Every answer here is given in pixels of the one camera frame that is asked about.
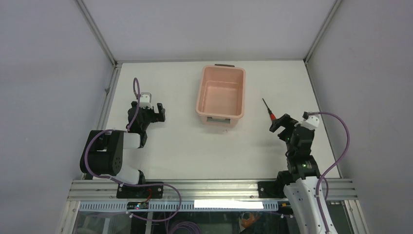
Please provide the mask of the red black screwdriver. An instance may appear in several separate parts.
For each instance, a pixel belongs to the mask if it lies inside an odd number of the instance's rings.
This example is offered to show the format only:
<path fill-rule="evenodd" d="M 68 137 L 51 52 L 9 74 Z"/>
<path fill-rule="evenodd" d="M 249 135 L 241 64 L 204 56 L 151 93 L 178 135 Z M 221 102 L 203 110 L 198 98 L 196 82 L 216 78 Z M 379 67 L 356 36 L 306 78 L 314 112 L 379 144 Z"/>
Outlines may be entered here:
<path fill-rule="evenodd" d="M 269 108 L 269 106 L 267 105 L 266 101 L 264 100 L 264 98 L 262 98 L 262 101 L 264 102 L 266 108 L 267 108 L 267 112 L 269 114 L 269 117 L 271 119 L 271 121 L 274 121 L 276 119 L 275 115 L 273 114 L 273 112 L 271 111 L 271 109 Z"/>

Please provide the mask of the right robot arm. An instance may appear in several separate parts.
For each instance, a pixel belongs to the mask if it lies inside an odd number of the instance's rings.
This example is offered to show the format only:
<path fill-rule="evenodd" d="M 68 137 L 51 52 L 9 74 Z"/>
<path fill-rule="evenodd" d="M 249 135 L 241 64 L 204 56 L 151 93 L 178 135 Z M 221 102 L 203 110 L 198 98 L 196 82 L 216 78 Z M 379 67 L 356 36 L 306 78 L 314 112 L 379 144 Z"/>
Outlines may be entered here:
<path fill-rule="evenodd" d="M 275 192 L 288 199 L 302 234 L 337 233 L 322 191 L 323 178 L 311 154 L 319 123 L 320 120 L 314 116 L 305 116 L 303 121 L 297 121 L 284 114 L 273 119 L 269 129 L 275 132 L 283 128 L 278 137 L 287 147 L 287 170 L 278 173 Z"/>

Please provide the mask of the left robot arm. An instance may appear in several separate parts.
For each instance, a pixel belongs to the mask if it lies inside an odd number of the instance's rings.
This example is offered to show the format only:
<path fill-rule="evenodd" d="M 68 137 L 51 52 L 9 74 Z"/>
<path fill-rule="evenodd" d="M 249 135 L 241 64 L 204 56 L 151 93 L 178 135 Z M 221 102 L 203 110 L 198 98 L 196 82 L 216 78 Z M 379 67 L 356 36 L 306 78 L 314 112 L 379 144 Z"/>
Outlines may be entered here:
<path fill-rule="evenodd" d="M 107 178 L 125 185 L 135 198 L 147 191 L 144 173 L 123 161 L 125 149 L 143 148 L 147 142 L 147 128 L 151 123 L 164 122 L 165 108 L 156 104 L 158 111 L 149 103 L 133 101 L 128 110 L 129 125 L 123 130 L 92 130 L 89 133 L 80 159 L 81 172 L 97 178 Z"/>

